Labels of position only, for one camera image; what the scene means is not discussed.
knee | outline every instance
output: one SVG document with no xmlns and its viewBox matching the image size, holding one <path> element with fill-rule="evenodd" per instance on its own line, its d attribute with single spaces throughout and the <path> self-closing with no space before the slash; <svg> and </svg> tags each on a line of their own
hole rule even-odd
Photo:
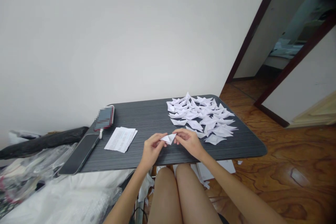
<svg viewBox="0 0 336 224">
<path fill-rule="evenodd" d="M 188 170 L 191 170 L 190 164 L 188 163 L 179 164 L 176 168 L 176 178 L 185 174 Z"/>
<path fill-rule="evenodd" d="M 167 167 L 161 168 L 156 175 L 156 177 L 167 177 L 167 176 L 174 176 L 174 173 Z"/>
</svg>

black smartphone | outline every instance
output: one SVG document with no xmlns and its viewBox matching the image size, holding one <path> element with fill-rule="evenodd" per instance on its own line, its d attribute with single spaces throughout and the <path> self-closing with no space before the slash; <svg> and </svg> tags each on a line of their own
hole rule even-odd
<svg viewBox="0 0 336 224">
<path fill-rule="evenodd" d="M 80 171 L 96 143 L 99 140 L 99 134 L 88 134 L 83 137 L 68 160 L 58 171 L 59 175 L 74 175 Z"/>
</svg>

wooden floor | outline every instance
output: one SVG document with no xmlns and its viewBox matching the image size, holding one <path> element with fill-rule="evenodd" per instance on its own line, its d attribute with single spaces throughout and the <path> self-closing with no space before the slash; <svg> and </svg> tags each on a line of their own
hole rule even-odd
<svg viewBox="0 0 336 224">
<path fill-rule="evenodd" d="M 272 78 L 255 77 L 251 80 L 239 80 L 230 84 L 256 101 L 273 81 Z"/>
<path fill-rule="evenodd" d="M 234 176 L 288 223 L 336 223 L 336 127 L 284 129 L 231 84 L 220 98 L 268 149 L 266 156 L 242 159 L 241 165 L 233 160 Z M 215 179 L 205 192 L 231 224 L 247 223 Z"/>
</svg>

leg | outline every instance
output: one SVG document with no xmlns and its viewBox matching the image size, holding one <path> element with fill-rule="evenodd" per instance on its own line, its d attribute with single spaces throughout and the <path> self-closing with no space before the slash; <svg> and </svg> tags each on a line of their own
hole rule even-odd
<svg viewBox="0 0 336 224">
<path fill-rule="evenodd" d="M 189 164 L 180 164 L 177 167 L 176 181 L 184 224 L 222 224 L 214 206 L 205 194 L 202 184 Z"/>
<path fill-rule="evenodd" d="M 167 167 L 156 176 L 148 223 L 182 224 L 179 192 L 174 173 Z"/>
</svg>

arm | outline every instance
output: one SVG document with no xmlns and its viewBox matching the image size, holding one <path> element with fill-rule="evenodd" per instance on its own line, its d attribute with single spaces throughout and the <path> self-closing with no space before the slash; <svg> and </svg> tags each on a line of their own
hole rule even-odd
<svg viewBox="0 0 336 224">
<path fill-rule="evenodd" d="M 167 133 L 165 134 L 156 133 L 145 141 L 143 146 L 144 150 L 142 154 L 142 159 L 138 167 L 135 169 L 135 172 L 131 180 L 127 184 L 125 190 L 118 199 L 117 203 L 112 208 L 111 212 L 106 217 L 103 224 L 129 223 L 134 203 L 137 200 L 142 182 L 146 177 L 146 174 L 149 171 L 149 169 L 156 162 L 162 147 L 167 146 L 166 142 L 160 141 L 160 139 L 166 135 Z"/>
<path fill-rule="evenodd" d="M 286 223 L 266 202 L 220 166 L 202 147 L 195 132 L 182 128 L 175 130 L 173 133 L 177 133 L 174 143 L 182 144 L 191 155 L 200 160 L 209 169 L 232 202 L 249 222 L 254 224 Z"/>
</svg>

